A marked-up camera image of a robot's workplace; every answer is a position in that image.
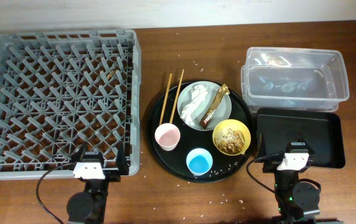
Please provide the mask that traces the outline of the food scraps and rice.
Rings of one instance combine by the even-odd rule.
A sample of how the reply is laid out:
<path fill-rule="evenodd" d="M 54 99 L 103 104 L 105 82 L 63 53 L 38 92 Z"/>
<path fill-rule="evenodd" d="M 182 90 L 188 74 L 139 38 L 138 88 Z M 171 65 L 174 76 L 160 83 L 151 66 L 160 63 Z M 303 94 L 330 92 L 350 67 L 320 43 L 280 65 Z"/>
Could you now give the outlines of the food scraps and rice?
<path fill-rule="evenodd" d="M 238 154 L 245 146 L 245 138 L 240 130 L 231 128 L 220 130 L 214 137 L 216 147 L 226 154 Z"/>

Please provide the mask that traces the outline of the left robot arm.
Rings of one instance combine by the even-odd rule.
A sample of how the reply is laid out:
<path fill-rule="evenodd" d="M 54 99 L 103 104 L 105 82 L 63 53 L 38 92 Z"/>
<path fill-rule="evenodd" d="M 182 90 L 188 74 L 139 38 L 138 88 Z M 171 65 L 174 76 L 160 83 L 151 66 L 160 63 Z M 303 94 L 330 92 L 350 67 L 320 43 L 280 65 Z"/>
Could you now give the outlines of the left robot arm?
<path fill-rule="evenodd" d="M 100 152 L 88 152 L 83 143 L 73 153 L 74 178 L 85 183 L 83 192 L 73 195 L 67 203 L 69 223 L 103 223 L 110 182 L 119 182 L 129 174 L 124 146 L 120 145 L 116 156 L 116 170 L 104 170 L 104 157 Z"/>

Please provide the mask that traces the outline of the clear plastic waste bin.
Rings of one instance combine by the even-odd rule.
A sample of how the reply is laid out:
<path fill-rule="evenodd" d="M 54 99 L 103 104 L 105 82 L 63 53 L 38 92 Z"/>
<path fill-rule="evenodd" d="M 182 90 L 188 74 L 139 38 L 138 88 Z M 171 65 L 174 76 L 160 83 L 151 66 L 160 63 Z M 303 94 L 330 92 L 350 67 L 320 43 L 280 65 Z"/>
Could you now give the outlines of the clear plastic waste bin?
<path fill-rule="evenodd" d="M 254 111 L 336 111 L 350 97 L 339 51 L 286 47 L 250 47 L 241 68 L 241 92 Z"/>

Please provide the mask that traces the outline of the yellow bowl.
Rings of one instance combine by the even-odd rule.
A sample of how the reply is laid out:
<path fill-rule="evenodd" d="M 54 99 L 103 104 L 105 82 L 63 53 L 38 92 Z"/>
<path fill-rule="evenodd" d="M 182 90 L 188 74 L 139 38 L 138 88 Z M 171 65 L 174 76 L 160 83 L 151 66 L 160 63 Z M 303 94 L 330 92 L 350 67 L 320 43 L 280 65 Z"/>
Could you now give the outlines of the yellow bowl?
<path fill-rule="evenodd" d="M 221 150 L 218 150 L 222 153 L 222 154 L 225 154 L 225 155 L 228 155 L 228 156 L 238 156 L 238 155 L 244 155 L 245 152 L 250 148 L 250 144 L 251 144 L 251 134 L 250 134 L 250 130 L 249 128 L 244 124 L 242 123 L 241 121 L 238 121 L 238 120 L 235 120 L 235 119 L 227 119 L 227 120 L 224 120 L 224 121 L 221 121 L 220 123 L 217 124 L 217 126 L 215 127 L 215 129 L 213 130 L 213 134 L 212 134 L 212 140 L 213 140 L 213 143 L 215 145 L 215 141 L 214 141 L 214 137 L 215 135 L 222 129 L 228 129 L 228 128 L 231 128 L 233 130 L 240 130 L 242 132 L 242 134 L 244 135 L 244 138 L 245 138 L 245 146 L 243 148 L 243 150 L 241 152 L 239 152 L 238 154 L 226 154 L 224 152 L 222 152 Z"/>

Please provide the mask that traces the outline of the grey plastic dishwasher rack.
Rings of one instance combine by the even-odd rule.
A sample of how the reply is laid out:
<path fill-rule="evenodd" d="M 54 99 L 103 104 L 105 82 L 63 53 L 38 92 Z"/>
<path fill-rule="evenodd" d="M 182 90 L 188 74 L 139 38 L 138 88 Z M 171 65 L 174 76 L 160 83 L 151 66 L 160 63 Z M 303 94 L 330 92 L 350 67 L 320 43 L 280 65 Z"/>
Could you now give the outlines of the grey plastic dishwasher rack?
<path fill-rule="evenodd" d="M 0 34 L 0 180 L 71 178 L 82 144 L 107 172 L 124 152 L 135 175 L 140 85 L 131 29 Z"/>

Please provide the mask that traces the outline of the wooden chopstick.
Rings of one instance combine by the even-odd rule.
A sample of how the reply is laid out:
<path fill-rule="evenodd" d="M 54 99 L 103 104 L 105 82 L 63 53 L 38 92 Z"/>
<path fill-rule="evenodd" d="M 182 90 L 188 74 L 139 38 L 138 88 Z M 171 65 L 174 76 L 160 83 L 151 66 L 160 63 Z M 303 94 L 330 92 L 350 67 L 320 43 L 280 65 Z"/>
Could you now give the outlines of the wooden chopstick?
<path fill-rule="evenodd" d="M 171 123 L 171 124 L 172 124 L 173 119 L 174 119 L 176 105 L 177 105 L 177 101 L 178 101 L 178 98 L 179 98 L 179 93 L 180 93 L 180 88 L 181 88 L 184 72 L 185 72 L 185 70 L 182 69 L 182 73 L 181 73 L 180 78 L 179 78 L 179 84 L 177 85 L 177 91 L 176 91 L 176 95 L 175 95 L 175 98 L 174 98 L 174 104 L 173 104 L 173 107 L 172 107 L 171 117 L 170 117 L 170 120 L 169 120 L 169 123 Z"/>
<path fill-rule="evenodd" d="M 164 100 L 163 100 L 163 104 L 162 104 L 161 116 L 160 116 L 160 120 L 159 120 L 159 126 L 163 122 L 163 117 L 164 117 L 164 112 L 165 112 L 166 103 L 167 103 L 167 99 L 168 99 L 171 80 L 172 80 L 172 73 L 169 74 L 169 79 L 168 79 L 168 82 L 167 82 L 166 92 L 165 92 Z"/>

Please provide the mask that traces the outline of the brown snack wrapper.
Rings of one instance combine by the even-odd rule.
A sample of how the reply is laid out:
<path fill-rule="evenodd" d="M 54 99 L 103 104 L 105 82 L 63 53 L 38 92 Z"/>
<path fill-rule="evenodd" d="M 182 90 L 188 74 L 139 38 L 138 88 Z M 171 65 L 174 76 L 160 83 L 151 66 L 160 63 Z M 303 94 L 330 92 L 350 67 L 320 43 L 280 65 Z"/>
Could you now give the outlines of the brown snack wrapper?
<path fill-rule="evenodd" d="M 203 129 L 208 129 L 208 125 L 212 124 L 211 129 L 216 125 L 229 118 L 232 112 L 232 101 L 229 97 L 230 91 L 226 84 L 223 84 L 207 109 L 199 124 Z"/>

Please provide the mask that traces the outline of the blue cup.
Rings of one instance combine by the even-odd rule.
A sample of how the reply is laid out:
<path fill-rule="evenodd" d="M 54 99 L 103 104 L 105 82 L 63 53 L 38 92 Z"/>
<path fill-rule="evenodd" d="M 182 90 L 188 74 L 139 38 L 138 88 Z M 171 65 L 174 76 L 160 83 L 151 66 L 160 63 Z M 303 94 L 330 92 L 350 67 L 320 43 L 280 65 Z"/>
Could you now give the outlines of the blue cup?
<path fill-rule="evenodd" d="M 186 165 L 195 176 L 206 174 L 213 166 L 213 157 L 208 150 L 196 148 L 191 150 L 186 157 Z"/>

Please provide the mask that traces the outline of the black rectangular waste tray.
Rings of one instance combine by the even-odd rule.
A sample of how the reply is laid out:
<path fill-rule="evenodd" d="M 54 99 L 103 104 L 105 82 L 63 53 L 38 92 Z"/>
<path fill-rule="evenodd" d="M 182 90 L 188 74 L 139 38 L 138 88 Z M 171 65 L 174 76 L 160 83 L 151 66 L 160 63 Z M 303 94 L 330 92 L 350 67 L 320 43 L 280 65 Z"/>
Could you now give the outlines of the black rectangular waste tray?
<path fill-rule="evenodd" d="M 261 108 L 256 114 L 257 157 L 285 152 L 288 144 L 303 142 L 312 166 L 345 166 L 340 118 L 334 113 Z"/>

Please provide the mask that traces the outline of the pink cup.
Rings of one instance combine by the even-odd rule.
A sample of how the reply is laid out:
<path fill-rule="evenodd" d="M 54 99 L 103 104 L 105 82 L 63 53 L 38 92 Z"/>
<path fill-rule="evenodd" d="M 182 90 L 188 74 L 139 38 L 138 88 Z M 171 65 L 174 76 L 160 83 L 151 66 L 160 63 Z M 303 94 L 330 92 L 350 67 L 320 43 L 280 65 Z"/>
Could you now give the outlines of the pink cup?
<path fill-rule="evenodd" d="M 172 151 L 180 141 L 180 131 L 174 124 L 164 123 L 156 128 L 154 137 L 163 150 Z"/>

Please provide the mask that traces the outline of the round black serving tray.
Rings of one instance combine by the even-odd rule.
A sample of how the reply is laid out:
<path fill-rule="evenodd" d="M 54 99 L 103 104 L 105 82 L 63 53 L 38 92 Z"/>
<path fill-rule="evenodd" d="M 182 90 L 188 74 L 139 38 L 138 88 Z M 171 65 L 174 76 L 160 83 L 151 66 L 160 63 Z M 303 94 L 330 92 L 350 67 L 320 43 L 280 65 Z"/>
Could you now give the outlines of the round black serving tray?
<path fill-rule="evenodd" d="M 253 116 L 244 100 L 233 90 L 230 90 L 229 94 L 232 102 L 230 118 L 242 122 L 249 129 L 251 135 L 250 145 L 244 154 L 237 156 L 224 155 L 215 147 L 211 131 L 198 131 L 190 128 L 184 124 L 178 114 L 174 115 L 173 124 L 180 130 L 180 140 L 176 148 L 172 151 L 163 150 L 156 142 L 154 134 L 156 128 L 159 126 L 164 97 L 165 92 L 162 91 L 149 105 L 150 111 L 145 115 L 147 122 L 146 129 L 144 130 L 144 138 L 155 160 L 161 167 L 168 171 L 168 173 L 190 182 L 216 182 L 236 173 L 247 162 L 250 156 L 255 153 L 256 130 Z M 188 153 L 198 148 L 208 151 L 213 159 L 211 169 L 201 176 L 192 174 L 186 165 Z"/>

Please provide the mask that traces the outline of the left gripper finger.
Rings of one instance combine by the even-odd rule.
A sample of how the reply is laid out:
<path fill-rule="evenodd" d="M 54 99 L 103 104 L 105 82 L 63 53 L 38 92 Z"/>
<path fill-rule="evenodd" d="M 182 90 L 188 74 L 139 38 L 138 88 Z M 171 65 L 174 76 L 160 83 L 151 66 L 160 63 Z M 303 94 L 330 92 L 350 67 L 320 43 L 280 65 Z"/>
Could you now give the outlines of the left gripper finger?
<path fill-rule="evenodd" d="M 76 150 L 72 156 L 71 156 L 71 163 L 77 163 L 80 162 L 85 154 L 85 152 L 87 151 L 87 143 L 84 142 L 80 148 L 78 150 Z"/>
<path fill-rule="evenodd" d="M 116 155 L 116 165 L 117 165 L 118 172 L 120 175 L 128 175 L 129 174 L 129 165 L 126 160 L 123 143 L 121 143 L 118 148 L 118 153 Z"/>

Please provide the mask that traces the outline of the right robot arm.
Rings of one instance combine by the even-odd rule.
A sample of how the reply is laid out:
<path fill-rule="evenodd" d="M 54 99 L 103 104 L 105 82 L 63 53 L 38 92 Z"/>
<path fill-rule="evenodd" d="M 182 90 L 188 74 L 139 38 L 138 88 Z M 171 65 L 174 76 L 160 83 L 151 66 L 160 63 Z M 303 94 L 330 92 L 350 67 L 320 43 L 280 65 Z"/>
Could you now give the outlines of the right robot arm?
<path fill-rule="evenodd" d="M 279 215 L 273 223 L 315 223 L 320 214 L 321 185 L 310 179 L 301 179 L 300 173 L 312 162 L 311 149 L 304 142 L 290 142 L 285 151 L 269 155 L 263 163 L 263 172 L 274 174 L 274 196 Z"/>

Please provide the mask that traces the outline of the white tissue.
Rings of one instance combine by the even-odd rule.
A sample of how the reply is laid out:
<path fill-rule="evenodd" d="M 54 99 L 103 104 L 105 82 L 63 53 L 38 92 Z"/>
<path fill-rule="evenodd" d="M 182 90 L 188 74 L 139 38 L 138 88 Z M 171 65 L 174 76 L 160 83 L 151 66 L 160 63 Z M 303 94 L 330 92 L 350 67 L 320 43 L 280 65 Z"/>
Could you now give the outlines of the white tissue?
<path fill-rule="evenodd" d="M 202 84 L 187 86 L 180 94 L 180 118 L 188 126 L 194 126 L 194 113 L 205 101 L 208 95 L 208 88 Z"/>

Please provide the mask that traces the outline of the light grey plate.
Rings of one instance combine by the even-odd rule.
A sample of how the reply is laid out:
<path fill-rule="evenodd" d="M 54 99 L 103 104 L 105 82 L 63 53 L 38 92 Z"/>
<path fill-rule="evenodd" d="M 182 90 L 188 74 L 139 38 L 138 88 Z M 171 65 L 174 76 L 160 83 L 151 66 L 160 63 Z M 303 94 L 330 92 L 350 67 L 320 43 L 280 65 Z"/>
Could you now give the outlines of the light grey plate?
<path fill-rule="evenodd" d="M 210 108 L 212 101 L 214 100 L 215 96 L 217 95 L 217 91 L 221 86 L 214 82 L 208 81 L 194 82 L 185 87 L 178 97 L 177 112 L 179 114 L 179 117 L 182 116 L 184 107 L 191 103 L 192 92 L 195 91 L 195 87 L 199 85 L 204 86 L 206 88 L 207 94 L 205 96 L 205 99 L 199 104 L 196 109 L 194 109 L 193 113 L 191 114 L 190 118 L 192 119 L 192 124 L 185 121 L 184 118 L 182 118 L 182 120 L 190 128 L 196 129 L 198 131 L 210 131 L 213 130 L 219 122 L 229 118 L 230 113 L 232 111 L 232 102 L 229 95 L 224 95 L 218 108 L 215 110 L 215 113 L 208 122 L 207 127 L 204 129 L 199 124 L 200 120 Z"/>

